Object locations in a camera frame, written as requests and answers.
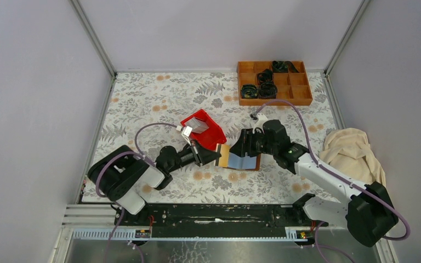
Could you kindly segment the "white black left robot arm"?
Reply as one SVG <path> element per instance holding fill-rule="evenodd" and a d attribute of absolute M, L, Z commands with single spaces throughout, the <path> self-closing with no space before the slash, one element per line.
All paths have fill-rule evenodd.
<path fill-rule="evenodd" d="M 98 196 L 125 209 L 133 224 L 142 225 L 148 211 L 146 201 L 135 190 L 137 182 L 162 190 L 173 180 L 172 172 L 190 164 L 203 166 L 220 157 L 219 152 L 204 148 L 196 140 L 181 151 L 173 146 L 161 148 L 154 162 L 123 145 L 91 166 L 87 178 L 95 184 Z"/>

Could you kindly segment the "orange card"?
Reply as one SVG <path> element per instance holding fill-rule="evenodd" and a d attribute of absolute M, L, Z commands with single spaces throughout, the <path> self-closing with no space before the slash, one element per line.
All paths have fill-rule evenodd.
<path fill-rule="evenodd" d="M 230 158 L 230 146 L 227 144 L 217 144 L 216 152 L 220 154 L 220 157 L 215 160 L 215 166 L 227 168 L 229 165 Z"/>

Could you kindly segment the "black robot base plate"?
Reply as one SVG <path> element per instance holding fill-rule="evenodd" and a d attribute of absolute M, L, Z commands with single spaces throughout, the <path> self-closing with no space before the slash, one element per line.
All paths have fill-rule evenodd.
<path fill-rule="evenodd" d="M 115 223 L 145 227 L 153 238 L 308 238 L 319 221 L 299 205 L 147 204 L 135 215 L 116 209 Z"/>

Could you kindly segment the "brown leather card holder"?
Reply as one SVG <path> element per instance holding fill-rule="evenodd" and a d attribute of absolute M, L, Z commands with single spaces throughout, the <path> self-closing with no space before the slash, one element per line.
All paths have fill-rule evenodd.
<path fill-rule="evenodd" d="M 260 168 L 261 155 L 256 157 L 238 157 L 230 153 L 227 169 L 258 171 Z"/>

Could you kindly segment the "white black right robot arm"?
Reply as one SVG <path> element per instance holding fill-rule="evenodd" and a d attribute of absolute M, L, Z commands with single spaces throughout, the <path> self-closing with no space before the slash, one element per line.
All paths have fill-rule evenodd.
<path fill-rule="evenodd" d="M 243 129 L 230 153 L 239 157 L 271 155 L 279 167 L 303 176 L 329 192 L 336 201 L 307 193 L 292 206 L 292 217 L 301 226 L 324 221 L 347 229 L 362 245 L 374 246 L 399 221 L 386 188 L 354 180 L 320 161 L 307 147 L 292 142 L 278 120 Z"/>

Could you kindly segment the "red plastic bin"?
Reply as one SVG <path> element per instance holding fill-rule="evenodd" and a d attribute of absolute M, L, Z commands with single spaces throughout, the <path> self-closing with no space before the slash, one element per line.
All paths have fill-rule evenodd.
<path fill-rule="evenodd" d="M 190 139 L 197 140 L 201 146 L 208 150 L 215 150 L 217 144 L 225 144 L 227 142 L 227 138 L 222 128 L 203 109 L 198 110 L 197 112 L 180 121 L 181 126 L 184 127 L 185 123 L 193 118 L 204 122 L 208 129 L 201 133 L 191 132 L 189 135 Z"/>

